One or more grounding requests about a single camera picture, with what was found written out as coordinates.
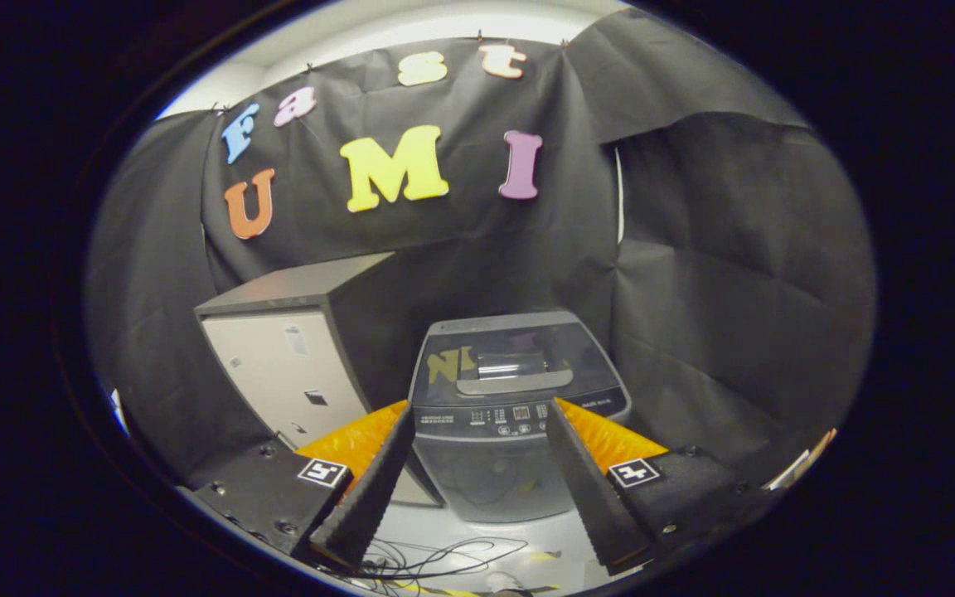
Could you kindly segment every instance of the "white floor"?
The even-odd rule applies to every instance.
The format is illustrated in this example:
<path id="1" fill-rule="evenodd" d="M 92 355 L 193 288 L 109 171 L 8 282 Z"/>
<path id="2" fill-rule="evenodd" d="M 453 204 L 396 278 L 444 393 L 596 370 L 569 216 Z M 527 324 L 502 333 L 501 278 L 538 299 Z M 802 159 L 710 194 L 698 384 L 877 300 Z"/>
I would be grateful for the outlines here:
<path id="1" fill-rule="evenodd" d="M 435 556 L 437 549 L 461 543 L 465 544 L 452 549 L 444 558 L 422 566 L 421 570 L 410 568 L 406 574 L 443 573 L 422 579 L 422 587 L 473 593 L 487 593 L 485 579 L 496 570 L 514 575 L 527 589 L 560 587 L 541 593 L 542 597 L 569 595 L 611 580 L 605 568 L 596 562 L 576 510 L 519 524 L 478 525 L 461 521 L 443 507 L 392 503 L 367 559 L 378 561 L 391 553 L 393 558 L 402 558 L 405 565 L 411 566 Z M 417 586 L 409 589 L 414 592 Z M 406 590 L 398 589 L 398 593 L 404 594 Z"/>

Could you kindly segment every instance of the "top-load washing machine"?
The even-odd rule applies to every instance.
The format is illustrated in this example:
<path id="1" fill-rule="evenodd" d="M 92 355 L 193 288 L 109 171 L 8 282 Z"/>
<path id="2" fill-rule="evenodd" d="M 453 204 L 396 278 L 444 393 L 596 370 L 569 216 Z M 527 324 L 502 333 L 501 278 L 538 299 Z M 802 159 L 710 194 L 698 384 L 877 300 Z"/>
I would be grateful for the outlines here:
<path id="1" fill-rule="evenodd" d="M 573 507 L 545 421 L 553 398 L 623 423 L 632 397 L 568 311 L 435 323 L 414 366 L 414 453 L 464 521 L 520 522 Z"/>

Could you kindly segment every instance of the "yellow letter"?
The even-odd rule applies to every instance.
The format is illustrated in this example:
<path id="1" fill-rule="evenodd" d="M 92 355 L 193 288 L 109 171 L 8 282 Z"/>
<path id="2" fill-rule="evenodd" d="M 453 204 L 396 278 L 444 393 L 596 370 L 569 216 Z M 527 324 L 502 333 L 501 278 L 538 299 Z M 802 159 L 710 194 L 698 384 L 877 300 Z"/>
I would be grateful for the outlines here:
<path id="1" fill-rule="evenodd" d="M 459 362 L 459 369 L 470 371 L 474 368 L 474 361 L 470 358 L 470 347 L 461 348 L 462 360 Z"/>
<path id="2" fill-rule="evenodd" d="M 342 158 L 348 159 L 352 179 L 352 199 L 348 211 L 364 211 L 378 207 L 378 196 L 371 191 L 375 183 L 386 201 L 394 203 L 400 185 L 408 174 L 405 197 L 410 201 L 441 197 L 448 193 L 448 181 L 440 177 L 434 143 L 440 136 L 439 126 L 422 124 L 405 131 L 390 158 L 378 141 L 364 137 L 342 146 Z"/>
<path id="3" fill-rule="evenodd" d="M 397 79 L 402 85 L 420 85 L 441 80 L 448 74 L 448 67 L 444 64 L 444 56 L 440 52 L 424 52 L 405 56 L 400 61 L 400 75 Z"/>
<path id="4" fill-rule="evenodd" d="M 429 383 L 433 383 L 437 374 L 444 375 L 444 378 L 454 383 L 459 377 L 459 350 L 441 352 L 440 358 L 429 355 L 425 364 L 429 367 Z"/>

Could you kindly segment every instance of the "black fabric backdrop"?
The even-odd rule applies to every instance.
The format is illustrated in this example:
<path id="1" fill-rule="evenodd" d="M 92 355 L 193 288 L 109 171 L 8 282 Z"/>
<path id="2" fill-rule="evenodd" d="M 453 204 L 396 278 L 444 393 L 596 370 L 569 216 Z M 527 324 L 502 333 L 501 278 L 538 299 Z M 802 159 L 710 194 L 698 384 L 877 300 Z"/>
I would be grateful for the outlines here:
<path id="1" fill-rule="evenodd" d="M 625 378 L 634 426 L 704 445 L 758 483 L 841 419 L 867 358 L 875 273 L 859 202 L 819 137 L 742 68 L 633 12 L 567 48 L 511 44 L 528 56 L 519 80 L 482 70 L 475 39 L 443 39 L 152 125 L 107 193 L 87 322 L 99 369 L 171 473 L 193 487 L 266 434 L 193 307 L 276 269 L 382 250 L 397 250 L 410 289 L 386 308 L 408 310 L 414 329 L 573 310 Z M 446 78 L 399 85 L 398 61 L 427 51 L 444 54 Z M 278 103 L 307 85 L 318 105 L 275 128 Z M 228 166 L 220 133 L 253 101 L 251 145 Z M 420 124 L 441 129 L 447 196 L 349 212 L 342 144 L 374 137 L 391 154 Z M 497 194 L 509 129 L 543 138 L 535 200 Z M 266 167 L 273 220 L 241 240 L 224 191 Z M 251 185 L 246 203 L 253 215 Z"/>

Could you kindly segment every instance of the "washing machine control panel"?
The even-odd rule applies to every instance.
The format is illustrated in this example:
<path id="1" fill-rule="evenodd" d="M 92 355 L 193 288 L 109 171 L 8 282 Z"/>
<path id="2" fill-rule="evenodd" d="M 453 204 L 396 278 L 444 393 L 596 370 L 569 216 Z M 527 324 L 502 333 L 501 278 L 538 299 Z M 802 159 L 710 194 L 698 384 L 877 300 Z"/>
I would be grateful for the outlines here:
<path id="1" fill-rule="evenodd" d="M 609 388 L 565 398 L 596 415 L 610 416 L 627 405 L 621 388 Z M 515 438 L 545 433 L 550 400 L 508 405 L 473 407 L 415 407 L 414 431 L 417 434 L 446 438 Z"/>
<path id="2" fill-rule="evenodd" d="M 414 430 L 418 434 L 451 438 L 505 438 L 543 434 L 548 400 L 488 407 L 417 407 Z"/>

